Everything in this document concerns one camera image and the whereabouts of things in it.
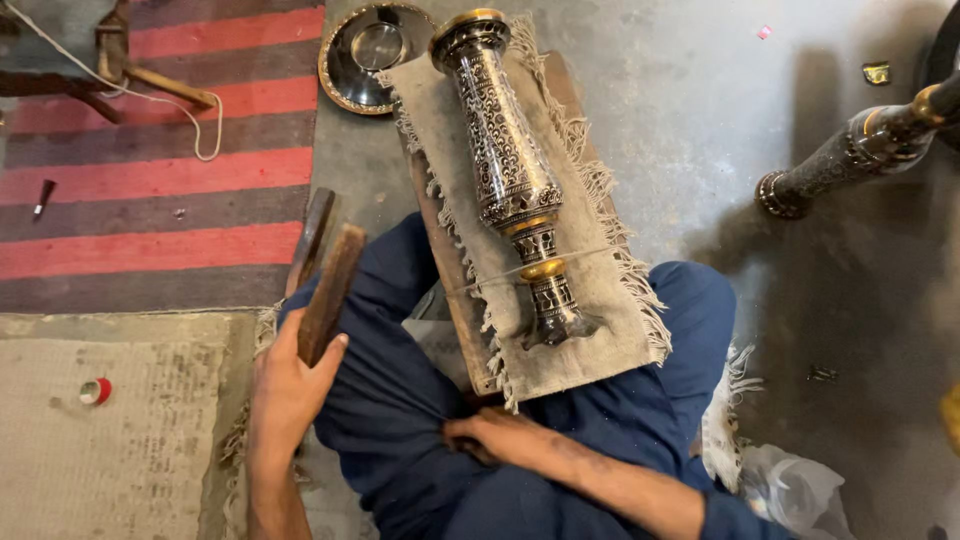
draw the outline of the engraved brass vase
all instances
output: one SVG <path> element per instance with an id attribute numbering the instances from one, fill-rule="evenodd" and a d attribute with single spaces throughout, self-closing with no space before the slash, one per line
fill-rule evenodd
<path id="1" fill-rule="evenodd" d="M 534 140 L 501 55 L 510 27 L 497 10 L 474 10 L 453 18 L 434 35 L 434 66 L 450 75 L 467 120 L 480 220 L 509 236 L 530 285 L 536 320 L 523 337 L 529 350 L 591 337 L 603 323 L 577 307 L 557 257 L 554 223 L 564 193 Z"/>

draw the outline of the person's left hand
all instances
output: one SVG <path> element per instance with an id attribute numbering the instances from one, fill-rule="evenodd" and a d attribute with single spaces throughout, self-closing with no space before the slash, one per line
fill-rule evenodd
<path id="1" fill-rule="evenodd" d="M 347 350 L 341 333 L 310 369 L 297 356 L 297 331 L 306 309 L 290 311 L 276 342 L 253 369 L 247 459 L 252 468 L 289 466 L 294 450 L 324 406 Z"/>

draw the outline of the white rope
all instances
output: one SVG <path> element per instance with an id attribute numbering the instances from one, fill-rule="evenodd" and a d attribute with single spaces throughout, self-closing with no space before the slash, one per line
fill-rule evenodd
<path id="1" fill-rule="evenodd" d="M 196 140 L 195 140 L 194 143 L 193 143 L 193 153 L 197 155 L 197 158 L 198 158 L 200 161 L 213 161 L 213 159 L 216 158 L 216 157 L 220 154 L 220 139 L 221 139 L 221 135 L 223 135 L 223 132 L 224 132 L 224 102 L 220 101 L 220 96 L 218 96 L 217 94 L 215 94 L 215 93 L 213 93 L 213 92 L 207 92 L 208 94 L 210 94 L 211 96 L 213 96 L 214 99 L 217 100 L 217 110 L 218 110 L 218 112 L 217 112 L 217 146 L 216 146 L 216 148 L 214 148 L 213 154 L 210 154 L 209 156 L 204 156 L 204 155 L 202 155 L 202 154 L 200 153 L 200 123 L 197 122 L 197 118 L 195 118 L 193 114 L 190 114 L 190 111 L 187 110 L 184 106 L 182 106 L 181 104 L 179 104 L 179 103 L 177 103 L 177 102 L 175 102 L 175 101 L 171 101 L 171 100 L 169 100 L 169 99 L 164 99 L 164 98 L 154 97 L 154 96 L 148 96 L 148 95 L 145 95 L 145 94 L 141 94 L 141 93 L 139 93 L 139 92 L 134 92 L 133 90 L 128 90 L 128 89 L 126 89 L 126 88 L 124 88 L 124 87 L 122 87 L 122 86 L 115 85 L 114 83 L 111 83 L 110 81 L 104 79 L 104 78 L 101 77 L 100 75 L 97 75 L 96 73 L 94 73 L 93 70 L 91 70 L 89 67 L 87 67 L 86 65 L 84 65 L 83 62 L 77 60 L 77 58 L 74 57 L 73 55 L 71 55 L 71 54 L 69 53 L 69 51 L 67 51 L 66 49 L 64 49 L 63 47 L 61 47 L 60 44 L 57 43 L 56 41 L 54 41 L 54 39 L 53 39 L 52 37 L 48 36 L 46 32 L 43 32 L 43 31 L 36 25 L 36 23 L 34 22 L 34 20 L 33 20 L 32 18 L 30 18 L 29 15 L 27 15 L 27 14 L 21 12 L 20 10 L 18 10 L 17 8 L 15 8 L 15 7 L 13 6 L 13 4 L 11 4 L 8 0 L 3 0 L 3 4 L 4 4 L 4 6 L 7 7 L 7 9 L 9 9 L 11 12 L 13 12 L 13 14 L 15 14 L 15 15 L 18 16 L 18 17 L 20 17 L 20 18 L 23 20 L 23 22 L 25 22 L 25 23 L 27 24 L 27 26 L 29 26 L 30 28 L 34 29 L 34 32 L 36 32 L 40 37 L 43 37 L 44 39 L 46 39 L 47 41 L 49 41 L 50 44 L 53 45 L 55 49 L 57 49 L 61 54 L 63 54 L 63 55 L 66 56 L 68 59 L 70 59 L 72 62 L 74 62 L 76 65 L 78 65 L 78 66 L 80 67 L 80 69 L 82 69 L 83 71 L 85 71 L 85 72 L 87 73 L 87 75 L 89 75 L 90 77 L 93 77 L 93 78 L 96 79 L 97 81 L 100 81 L 100 82 L 103 83 L 104 85 L 110 86 L 111 88 L 113 88 L 113 89 L 115 89 L 115 90 L 117 90 L 117 91 L 119 91 L 119 92 L 126 93 L 126 94 L 130 94 L 130 95 L 134 95 L 134 96 L 137 96 L 137 97 L 142 97 L 143 99 L 147 99 L 147 100 L 150 100 L 150 101 L 155 101 L 155 102 L 158 102 L 158 103 L 169 103 L 170 105 L 173 105 L 173 106 L 176 107 L 177 109 L 182 110 L 183 113 L 186 114 L 188 118 L 190 118 L 190 121 L 193 122 L 193 127 L 194 127 L 194 129 L 197 130 L 197 138 L 196 138 Z"/>

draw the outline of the red striped rug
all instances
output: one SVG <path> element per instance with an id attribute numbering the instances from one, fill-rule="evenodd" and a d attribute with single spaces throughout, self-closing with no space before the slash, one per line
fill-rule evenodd
<path id="1" fill-rule="evenodd" d="M 132 1 L 131 56 L 223 99 L 210 163 L 170 106 L 117 98 L 127 121 L 113 126 L 63 96 L 20 100 L 0 176 L 0 311 L 279 300 L 310 190 L 323 25 L 322 0 Z M 199 119 L 207 154 L 216 111 Z M 44 179 L 58 186 L 33 223 Z"/>

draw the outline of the string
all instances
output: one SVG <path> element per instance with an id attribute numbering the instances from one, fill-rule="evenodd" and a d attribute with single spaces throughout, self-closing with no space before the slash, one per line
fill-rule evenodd
<path id="1" fill-rule="evenodd" d="M 218 96 L 213 92 L 207 92 L 208 94 L 213 96 L 214 99 L 217 100 L 217 110 L 218 110 L 217 111 L 217 146 L 216 148 L 214 148 L 213 154 L 210 154 L 209 156 L 204 156 L 200 153 L 200 123 L 197 122 L 197 118 L 195 118 L 194 115 L 191 114 L 190 111 L 187 110 L 184 106 L 177 103 L 176 101 L 171 101 L 169 99 L 164 99 L 161 97 L 148 96 L 145 94 L 141 94 L 139 92 L 134 92 L 133 90 L 126 89 L 122 86 L 115 85 L 114 83 L 111 83 L 107 79 L 104 79 L 100 75 L 97 75 L 96 73 L 94 73 L 92 69 L 87 67 L 83 62 L 77 60 L 77 58 L 71 55 L 69 51 L 61 47 L 60 44 L 54 41 L 52 37 L 48 36 L 46 32 L 43 32 L 43 30 L 41 30 L 40 27 L 36 25 L 34 20 L 30 18 L 29 15 L 15 8 L 13 4 L 11 4 L 8 0 L 3 0 L 3 4 L 4 6 L 7 7 L 7 9 L 13 12 L 13 14 L 20 17 L 20 19 L 23 20 L 23 22 L 26 23 L 27 26 L 32 28 L 34 32 L 37 33 L 38 36 L 46 39 L 51 45 L 54 46 L 55 49 L 57 49 L 57 51 L 59 51 L 61 54 L 63 54 L 72 62 L 74 62 L 76 65 L 78 65 L 80 69 L 85 71 L 86 74 L 89 75 L 90 77 L 93 77 L 97 81 L 119 92 L 134 95 L 137 97 L 142 97 L 143 99 L 147 99 L 147 100 L 158 102 L 158 103 L 169 103 L 170 105 L 173 105 L 177 109 L 182 110 L 183 113 L 186 114 L 188 118 L 190 118 L 190 121 L 193 122 L 193 127 L 197 131 L 197 138 L 193 143 L 193 153 L 197 155 L 197 159 L 199 159 L 200 161 L 213 161 L 214 158 L 216 158 L 220 154 L 220 139 L 224 132 L 224 102 L 220 100 L 220 96 Z"/>
<path id="2" fill-rule="evenodd" d="M 543 259 L 543 260 L 538 260 L 538 261 L 535 261 L 535 262 L 531 262 L 530 264 L 524 264 L 523 266 L 519 266 L 519 267 L 517 267 L 517 268 L 514 268 L 513 270 L 508 270 L 508 271 L 504 272 L 503 274 L 498 274 L 498 275 L 496 275 L 496 276 L 492 276 L 492 277 L 487 278 L 487 279 L 485 279 L 485 280 L 483 280 L 483 281 L 481 281 L 481 282 L 475 282 L 475 283 L 471 283 L 471 284 L 469 284 L 469 285 L 467 285 L 467 286 L 460 287 L 460 288 L 458 288 L 458 289 L 453 289 L 453 290 L 451 290 L 448 294 L 460 294 L 460 293 L 462 293 L 462 292 L 467 292 L 467 291 L 469 291 L 469 290 L 471 290 L 471 289 L 474 289 L 474 288 L 479 287 L 479 286 L 481 286 L 481 285 L 484 285 L 484 284 L 486 284 L 486 283 L 493 282 L 493 281 L 499 280 L 499 279 L 501 279 L 501 278 L 506 278 L 507 276 L 511 276 L 511 275 L 513 275 L 513 274 L 516 274 L 517 272 L 522 272 L 523 270 L 526 270 L 527 268 L 532 268 L 532 267 L 534 267 L 534 266 L 537 266 L 538 264 L 541 264 L 541 263 L 543 263 L 543 262 L 547 262 L 548 260 L 554 260 L 554 259 L 557 259 L 557 258 L 578 258 L 578 257 L 586 256 L 586 255 L 593 255 L 593 254 L 595 254 L 595 253 L 601 253 L 601 252 L 605 252 L 605 251 L 609 251 L 609 250 L 615 250 L 615 249 L 617 249 L 617 248 L 629 248 L 629 247 L 630 247 L 630 246 L 629 246 L 628 244 L 613 244 L 612 246 L 607 246 L 607 247 L 599 248 L 599 249 L 595 249 L 595 250 L 583 250 L 583 251 L 575 251 L 575 252 L 571 252 L 571 253 L 566 253 L 566 254 L 562 254 L 562 255 L 555 255 L 555 256 L 553 256 L 553 257 L 551 257 L 551 258 L 545 258 L 545 259 Z"/>

